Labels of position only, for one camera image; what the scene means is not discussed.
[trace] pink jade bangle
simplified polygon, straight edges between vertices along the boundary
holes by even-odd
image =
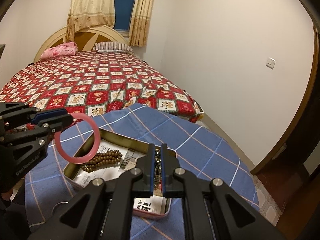
[[[93,133],[94,133],[94,143],[93,143],[92,149],[85,156],[82,156],[82,157],[71,157],[63,150],[63,148],[61,146],[61,141],[60,141],[61,132],[56,132],[54,134],[54,142],[56,144],[56,147],[57,147],[57,150],[58,150],[59,154],[66,161],[68,161],[70,163],[74,163],[74,164],[86,163],[86,162],[90,161],[96,155],[96,153],[97,153],[97,151],[99,149],[99,145],[100,145],[99,128],[98,128],[97,124],[94,122],[94,120],[91,117],[87,116],[86,114],[72,113],[71,115],[72,115],[73,118],[87,121],[90,124],[90,126],[92,127]]]

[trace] window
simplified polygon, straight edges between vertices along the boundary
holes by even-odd
[[[132,9],[135,0],[115,0],[117,31],[129,31]]]
[[[129,35],[130,20],[135,0],[115,0],[116,23],[114,29]]]

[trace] headboard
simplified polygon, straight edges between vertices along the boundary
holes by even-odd
[[[58,30],[50,36],[41,46],[35,56],[34,62],[40,59],[41,54],[48,48],[55,47],[66,42],[67,27]],[[95,43],[103,41],[117,41],[128,44],[126,39],[114,29],[102,25],[90,29],[83,29],[75,34],[75,42],[78,45],[79,51],[92,50]]]

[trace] table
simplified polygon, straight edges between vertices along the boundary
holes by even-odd
[[[181,167],[202,179],[222,178],[259,210],[256,189],[247,167],[223,138],[208,129],[141,104],[93,119],[105,130],[156,145],[167,143],[177,151]],[[61,134],[62,147],[73,155],[91,133],[91,127],[80,122]],[[53,141],[47,158],[27,174],[25,198],[31,232],[50,218],[57,203],[68,201],[76,194],[62,175],[66,165],[67,161],[59,155]],[[181,200],[172,200],[168,216],[161,220],[133,217],[131,239],[185,239]]]

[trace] bedspread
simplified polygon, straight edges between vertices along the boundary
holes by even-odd
[[[69,113],[89,116],[136,102],[191,122],[203,114],[188,93],[125,53],[86,51],[30,65],[0,91],[0,102],[20,101],[46,110],[65,107]]]
[[[258,198],[250,172],[228,143],[204,127],[141,104],[93,118],[102,129],[144,142],[176,150],[180,166],[198,178],[222,178],[251,206],[259,210]],[[92,133],[86,122],[61,134],[62,147],[73,155]],[[75,189],[64,179],[67,165],[50,143],[48,156],[26,176],[26,211],[30,230],[34,232],[51,217],[52,208],[69,201]],[[130,239],[183,240],[181,199],[173,199],[168,216],[160,220],[132,218]]]

